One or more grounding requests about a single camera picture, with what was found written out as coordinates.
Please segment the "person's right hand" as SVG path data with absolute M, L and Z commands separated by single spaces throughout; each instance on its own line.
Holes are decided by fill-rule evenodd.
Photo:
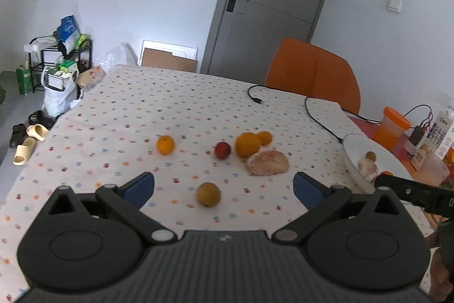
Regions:
M 445 299 L 453 292 L 453 284 L 450 282 L 449 270 L 442 263 L 440 254 L 440 240 L 437 232 L 431 233 L 426 237 L 430 248 L 436 249 L 429 269 L 430 289 L 429 295 L 435 302 L 444 302 Z

